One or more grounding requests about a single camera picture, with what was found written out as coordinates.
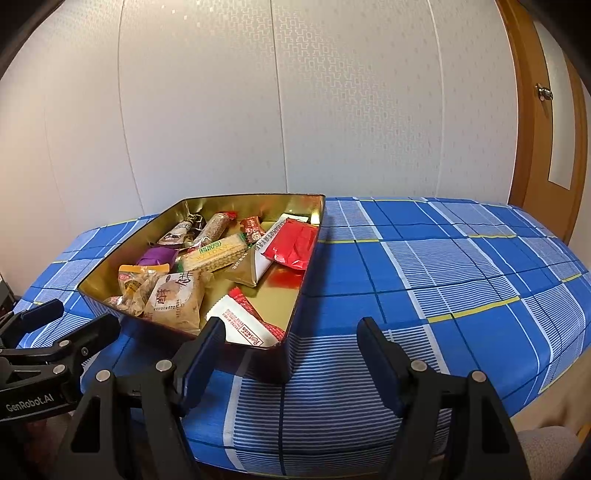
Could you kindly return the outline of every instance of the snack package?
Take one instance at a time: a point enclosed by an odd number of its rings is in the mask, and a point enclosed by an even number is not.
[[[186,220],[180,222],[171,231],[158,240],[158,242],[156,242],[157,245],[162,245],[169,248],[182,248],[185,236],[193,226],[194,221],[197,219],[197,215],[199,214],[188,215]]]
[[[122,296],[109,297],[108,299],[105,300],[105,303],[108,303],[112,307],[116,308],[117,310],[121,310],[122,312],[125,312],[127,310],[125,308],[125,305],[123,304],[123,297]]]
[[[248,217],[240,220],[240,230],[244,233],[248,245],[257,243],[265,235],[259,217]]]
[[[199,234],[203,231],[205,225],[207,224],[205,218],[203,218],[203,215],[195,213],[194,217],[195,220],[193,222],[193,226],[189,229],[187,235],[185,235],[184,238],[184,246],[187,248],[191,246],[193,241],[199,236]]]
[[[189,251],[179,261],[181,271],[194,270],[213,272],[228,265],[232,265],[247,249],[244,235],[235,233],[221,240]]]
[[[152,247],[139,259],[138,265],[174,265],[177,251],[169,247]]]
[[[229,295],[224,295],[209,310],[206,319],[211,317],[218,317],[226,324],[227,342],[255,346],[273,346],[277,343],[277,338]]]
[[[206,272],[171,273],[160,277],[146,302],[144,318],[198,335],[201,331],[199,308],[212,277]]]
[[[295,270],[308,268],[318,227],[288,218],[263,255]]]
[[[257,243],[250,247],[250,249],[238,259],[232,268],[228,268],[225,272],[226,278],[235,281],[236,283],[248,285],[249,287],[256,287],[258,281],[273,263],[272,260],[263,256],[262,252],[273,238],[275,238],[279,229],[289,218],[299,220],[300,222],[308,221],[308,217],[305,216],[282,213],[273,226],[269,228],[269,231],[265,233]]]
[[[205,228],[197,236],[191,247],[201,248],[209,245],[222,236],[230,222],[236,218],[236,212],[215,213],[207,222]]]
[[[123,297],[123,304],[131,304],[135,293],[150,277],[168,273],[170,265],[121,265],[119,267],[119,288]]]
[[[228,296],[231,299],[234,299],[242,308],[244,308],[248,313],[250,313],[254,318],[256,318],[259,322],[262,323],[263,327],[265,327],[271,334],[280,342],[285,338],[285,330],[279,328],[278,326],[272,325],[270,323],[265,322],[255,308],[252,306],[252,303],[248,301],[248,299],[242,293],[239,287],[234,287],[228,292]]]

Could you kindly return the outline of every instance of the red snack package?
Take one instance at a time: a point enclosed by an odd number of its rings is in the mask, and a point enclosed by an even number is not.
[[[288,218],[263,255],[295,270],[308,268],[318,227]]]
[[[246,243],[248,245],[255,244],[265,235],[265,231],[261,227],[258,217],[248,217],[240,220],[240,230],[246,235]]]
[[[250,313],[254,318],[256,318],[259,322],[263,324],[263,326],[269,330],[269,332],[280,342],[283,340],[285,336],[285,330],[276,327],[275,325],[271,325],[270,323],[265,322],[255,308],[252,306],[252,303],[248,301],[248,299],[242,293],[239,287],[234,287],[228,292],[228,296],[236,303],[238,303],[243,309],[245,309],[248,313]]]

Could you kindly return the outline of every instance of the wallpaper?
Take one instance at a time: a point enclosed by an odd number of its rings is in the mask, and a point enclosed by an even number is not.
[[[494,0],[66,0],[0,80],[3,221],[54,231],[0,270],[187,196],[506,202],[516,96]]]

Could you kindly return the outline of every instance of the wafer biscuit package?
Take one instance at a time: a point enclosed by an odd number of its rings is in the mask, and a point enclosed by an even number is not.
[[[213,272],[232,265],[246,248],[244,235],[235,233],[183,255],[179,266],[183,272],[195,270]]]

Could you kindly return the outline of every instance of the table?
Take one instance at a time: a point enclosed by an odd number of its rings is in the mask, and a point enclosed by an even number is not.
[[[153,216],[81,234],[15,311],[53,298],[62,319],[21,346],[46,346],[92,314],[75,291],[111,250]],[[375,472],[400,421],[384,408],[357,349],[372,316],[411,359],[466,375],[481,369],[513,415],[552,384],[590,341],[591,274],[522,210],[463,199],[332,198],[303,298],[296,371],[287,385],[214,372],[184,419],[200,461],[289,476]],[[134,372],[167,353],[125,335],[89,361]],[[435,441],[441,451],[449,414]]]

